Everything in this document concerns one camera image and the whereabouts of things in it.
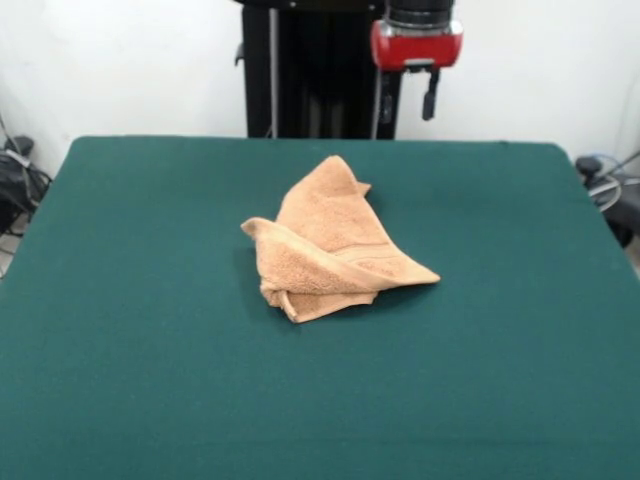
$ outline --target towel fold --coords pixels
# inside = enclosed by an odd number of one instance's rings
[[[262,295],[292,322],[440,280],[394,245],[364,198],[370,188],[342,158],[329,157],[287,193],[275,222],[242,225],[256,243]]]

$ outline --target towel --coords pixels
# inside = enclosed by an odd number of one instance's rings
[[[275,222],[242,225],[256,244],[262,295],[292,322],[440,280],[394,245],[365,199],[370,188],[342,158],[329,157],[287,193]]]

